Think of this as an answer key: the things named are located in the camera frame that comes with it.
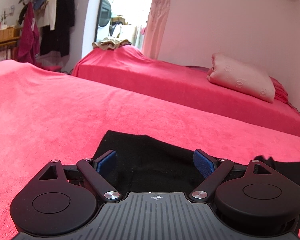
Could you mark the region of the black knit pants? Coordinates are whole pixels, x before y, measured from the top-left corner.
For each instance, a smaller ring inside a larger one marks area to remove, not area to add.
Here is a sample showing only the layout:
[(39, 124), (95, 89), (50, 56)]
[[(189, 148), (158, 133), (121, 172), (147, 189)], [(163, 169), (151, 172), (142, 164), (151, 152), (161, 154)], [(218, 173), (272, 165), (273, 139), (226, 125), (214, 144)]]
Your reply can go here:
[[(170, 145), (147, 135), (107, 131), (93, 159), (114, 150), (116, 167), (106, 180), (120, 193), (130, 191), (181, 191), (190, 194), (204, 177), (193, 163), (194, 151)], [(271, 167), (300, 186), (300, 161), (279, 162), (272, 157), (256, 156), (253, 160)], [(296, 231), (300, 230), (299, 222)]]

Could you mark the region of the near pink bed cover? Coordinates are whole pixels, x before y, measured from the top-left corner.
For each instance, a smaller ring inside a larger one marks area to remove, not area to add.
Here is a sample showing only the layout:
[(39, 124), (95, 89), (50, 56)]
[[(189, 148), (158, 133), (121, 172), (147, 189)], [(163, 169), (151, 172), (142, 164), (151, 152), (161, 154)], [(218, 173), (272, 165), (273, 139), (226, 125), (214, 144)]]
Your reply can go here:
[(247, 163), (257, 155), (300, 161), (300, 137), (76, 78), (0, 62), (0, 239), (17, 231), (10, 203), (52, 159), (94, 155), (109, 130), (145, 134)]

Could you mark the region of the pale pink pillow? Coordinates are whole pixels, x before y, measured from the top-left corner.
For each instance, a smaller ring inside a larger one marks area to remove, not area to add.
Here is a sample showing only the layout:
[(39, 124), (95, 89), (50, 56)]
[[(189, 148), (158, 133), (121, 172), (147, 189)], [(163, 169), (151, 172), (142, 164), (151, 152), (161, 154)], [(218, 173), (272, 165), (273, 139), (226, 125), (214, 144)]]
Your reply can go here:
[(212, 67), (207, 80), (243, 94), (272, 103), (275, 88), (269, 75), (252, 65), (239, 62), (222, 53), (212, 55)]

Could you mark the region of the folded red blanket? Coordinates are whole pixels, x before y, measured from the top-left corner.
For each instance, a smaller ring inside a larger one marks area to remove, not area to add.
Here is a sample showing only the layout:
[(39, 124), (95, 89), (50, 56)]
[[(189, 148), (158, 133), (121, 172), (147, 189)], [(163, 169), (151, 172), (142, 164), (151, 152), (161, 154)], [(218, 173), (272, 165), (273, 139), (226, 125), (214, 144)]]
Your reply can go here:
[(284, 86), (273, 77), (271, 77), (271, 80), (275, 88), (275, 99), (281, 101), (282, 103), (288, 103), (288, 93)]

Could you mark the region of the far red bed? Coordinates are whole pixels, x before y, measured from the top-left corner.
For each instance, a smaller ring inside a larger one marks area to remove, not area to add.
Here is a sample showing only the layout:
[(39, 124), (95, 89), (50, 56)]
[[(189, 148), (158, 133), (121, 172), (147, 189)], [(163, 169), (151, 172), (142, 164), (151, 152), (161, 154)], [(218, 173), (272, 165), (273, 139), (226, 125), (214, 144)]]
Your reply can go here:
[(300, 137), (300, 112), (290, 103), (214, 85), (205, 70), (150, 59), (134, 46), (95, 48), (72, 75)]

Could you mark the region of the beige cloth on bed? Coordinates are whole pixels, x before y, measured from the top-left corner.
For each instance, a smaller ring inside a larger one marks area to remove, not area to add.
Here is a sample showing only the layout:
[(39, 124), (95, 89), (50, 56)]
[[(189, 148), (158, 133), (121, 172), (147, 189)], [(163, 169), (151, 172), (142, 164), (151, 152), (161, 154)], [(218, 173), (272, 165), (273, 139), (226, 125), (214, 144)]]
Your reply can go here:
[(120, 40), (115, 37), (105, 37), (98, 42), (92, 43), (94, 49), (100, 48), (102, 50), (115, 50), (126, 45), (131, 45), (131, 42), (129, 40)]

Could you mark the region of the hanging black coat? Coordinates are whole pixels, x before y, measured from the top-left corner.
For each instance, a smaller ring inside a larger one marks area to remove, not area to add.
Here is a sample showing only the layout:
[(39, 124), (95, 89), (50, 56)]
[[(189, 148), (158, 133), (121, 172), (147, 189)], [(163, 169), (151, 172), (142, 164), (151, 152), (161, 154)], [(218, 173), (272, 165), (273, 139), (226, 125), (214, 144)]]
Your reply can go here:
[(40, 55), (51, 51), (60, 52), (60, 56), (68, 56), (70, 51), (70, 28), (75, 26), (75, 1), (56, 0), (55, 29), (49, 26), (42, 29)]

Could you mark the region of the hanging magenta garment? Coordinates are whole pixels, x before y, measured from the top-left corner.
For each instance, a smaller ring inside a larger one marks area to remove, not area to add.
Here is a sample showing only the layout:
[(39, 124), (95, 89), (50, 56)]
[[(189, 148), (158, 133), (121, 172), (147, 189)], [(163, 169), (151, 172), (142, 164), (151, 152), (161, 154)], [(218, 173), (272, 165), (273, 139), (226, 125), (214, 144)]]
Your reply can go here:
[(19, 62), (27, 62), (33, 65), (37, 64), (36, 57), (40, 52), (39, 30), (36, 24), (32, 3), (27, 4), (27, 11), (23, 21), (18, 57)]

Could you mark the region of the hanging cream garment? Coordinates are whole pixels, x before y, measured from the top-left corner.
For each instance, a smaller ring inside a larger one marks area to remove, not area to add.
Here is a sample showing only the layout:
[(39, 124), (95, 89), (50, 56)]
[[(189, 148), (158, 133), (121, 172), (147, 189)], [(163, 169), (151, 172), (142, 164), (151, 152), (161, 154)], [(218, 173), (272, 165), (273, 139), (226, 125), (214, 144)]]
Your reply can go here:
[(50, 30), (55, 29), (57, 0), (46, 0), (45, 7), (37, 14), (38, 27), (49, 26)]

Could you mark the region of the wooden shelf unit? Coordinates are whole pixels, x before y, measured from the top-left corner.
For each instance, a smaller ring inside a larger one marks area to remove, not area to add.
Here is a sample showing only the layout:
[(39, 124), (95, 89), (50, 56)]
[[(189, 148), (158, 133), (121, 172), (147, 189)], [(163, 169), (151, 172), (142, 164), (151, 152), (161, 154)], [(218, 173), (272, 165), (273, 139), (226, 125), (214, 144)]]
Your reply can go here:
[(17, 59), (20, 30), (15, 27), (1, 29), (0, 23), (0, 61)]

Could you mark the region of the pink lace curtain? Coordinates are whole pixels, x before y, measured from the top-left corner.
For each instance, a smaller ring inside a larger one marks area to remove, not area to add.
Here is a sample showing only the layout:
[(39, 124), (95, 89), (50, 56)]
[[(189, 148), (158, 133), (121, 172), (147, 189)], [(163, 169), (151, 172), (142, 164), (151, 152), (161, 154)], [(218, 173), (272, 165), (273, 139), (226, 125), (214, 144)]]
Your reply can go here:
[(171, 0), (152, 0), (141, 50), (146, 57), (157, 59), (159, 56), (170, 5)]

